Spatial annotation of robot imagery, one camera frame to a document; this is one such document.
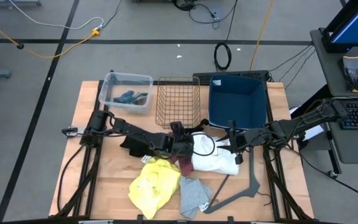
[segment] computer monitor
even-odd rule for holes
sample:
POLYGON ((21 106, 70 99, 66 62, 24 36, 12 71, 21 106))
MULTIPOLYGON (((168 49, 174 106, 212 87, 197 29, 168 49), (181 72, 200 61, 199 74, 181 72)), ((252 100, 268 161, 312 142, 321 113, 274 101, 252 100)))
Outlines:
POLYGON ((323 31, 327 52, 343 53, 358 46, 358 0, 350 0, 323 31))

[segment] yellow cloth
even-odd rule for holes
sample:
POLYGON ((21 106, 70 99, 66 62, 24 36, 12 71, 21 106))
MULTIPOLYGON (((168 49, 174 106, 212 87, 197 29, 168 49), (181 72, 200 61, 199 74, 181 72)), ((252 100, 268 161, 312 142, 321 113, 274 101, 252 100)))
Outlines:
POLYGON ((129 186, 129 198, 147 219, 152 219, 179 188, 180 170, 165 159, 151 158, 129 186))

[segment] white cable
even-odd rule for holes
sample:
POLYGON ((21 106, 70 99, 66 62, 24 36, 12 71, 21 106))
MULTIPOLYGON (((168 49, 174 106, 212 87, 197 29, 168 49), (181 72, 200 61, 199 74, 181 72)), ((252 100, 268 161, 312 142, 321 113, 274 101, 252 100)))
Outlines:
POLYGON ((40 24, 40 25, 44 25, 44 26, 52 26, 52 27, 62 27, 62 28, 67 28, 67 29, 73 29, 73 30, 77 30, 77 29, 81 29, 82 27, 86 26, 88 23, 90 23, 91 21, 95 20, 95 19, 100 19, 102 21, 102 23, 96 27, 95 29, 97 30, 100 30, 102 27, 103 27, 103 24, 104 24, 104 20, 100 17, 94 17, 92 19, 90 19, 88 22, 85 22, 82 26, 80 27, 77 27, 77 28, 72 28, 72 27, 67 27, 67 26, 64 26, 64 25, 54 25, 54 24, 46 24, 46 23, 43 23, 43 22, 38 22, 38 21, 35 21, 33 20, 33 18, 31 18, 30 16, 28 16, 25 12, 22 11, 22 9, 20 9, 19 7, 17 7, 12 0, 9 0, 12 5, 17 9, 19 10, 21 13, 23 13, 23 15, 25 15, 27 18, 29 18, 31 21, 33 21, 34 23, 36 24, 40 24))

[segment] yellow extension cord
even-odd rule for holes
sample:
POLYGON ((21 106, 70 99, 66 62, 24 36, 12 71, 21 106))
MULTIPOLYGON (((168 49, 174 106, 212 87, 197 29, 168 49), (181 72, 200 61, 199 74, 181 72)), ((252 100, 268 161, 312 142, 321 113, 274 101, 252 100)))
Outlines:
POLYGON ((264 33, 267 19, 269 18, 270 11, 272 10, 273 2, 274 2, 274 0, 270 0, 270 5, 268 6, 268 10, 267 10, 267 12, 266 12, 265 20, 264 20, 264 23, 262 24, 262 29, 260 30, 260 34, 259 34, 259 37, 258 37, 258 41, 256 42, 256 47, 255 47, 255 50, 254 50, 254 54, 252 55, 251 65, 249 66, 249 70, 250 70, 250 71, 252 70, 252 66, 253 66, 253 64, 254 64, 254 59, 255 59, 256 51, 258 51, 259 42, 260 42, 260 40, 261 40, 261 38, 262 38, 262 34, 264 33))
MULTIPOLYGON (((0 34, 2 34, 6 39, 8 39, 9 41, 11 41, 14 45, 19 46, 19 43, 17 43, 16 41, 12 40, 12 39, 11 39, 8 35, 6 35, 3 31, 0 30, 0 34)), ((25 49, 25 48, 23 48, 23 49, 24 49, 26 52, 28 52, 28 53, 30 53, 30 54, 33 54, 33 55, 36 55, 36 56, 38 56, 38 57, 40 57, 40 58, 56 58, 56 57, 60 57, 60 56, 64 55, 65 53, 67 53, 67 52, 69 52, 71 49, 73 49, 74 47, 76 47, 76 46, 78 46, 78 45, 80 45, 80 44, 86 42, 86 41, 89 40, 90 38, 92 38, 92 37, 94 37, 94 36, 96 36, 96 35, 99 35, 99 34, 100 34, 100 32, 99 32, 98 30, 93 29, 93 30, 92 30, 92 34, 91 34, 89 37, 87 37, 87 38, 85 38, 84 40, 82 40, 82 41, 80 41, 80 42, 78 42, 78 43, 72 45, 71 47, 67 48, 64 52, 62 52, 62 53, 60 53, 60 54, 58 54, 58 55, 54 55, 54 56, 43 56, 43 55, 40 55, 40 54, 35 53, 35 52, 32 51, 32 50, 27 50, 27 49, 25 49)))

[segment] white cloth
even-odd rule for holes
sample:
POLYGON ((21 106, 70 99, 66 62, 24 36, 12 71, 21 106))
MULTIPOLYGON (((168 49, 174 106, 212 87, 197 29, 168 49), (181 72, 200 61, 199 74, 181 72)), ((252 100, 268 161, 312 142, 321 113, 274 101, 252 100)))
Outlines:
MULTIPOLYGON (((193 150, 199 154, 209 154, 213 148, 211 139, 205 135, 199 134, 193 136, 193 150)), ((220 149, 218 146, 229 146, 229 140, 216 142, 219 138, 213 137, 215 141, 215 150, 209 156, 199 156, 193 153, 191 163, 194 170, 213 171, 221 174, 237 175, 239 173, 239 165, 236 164, 235 154, 231 154, 226 149, 220 149)))

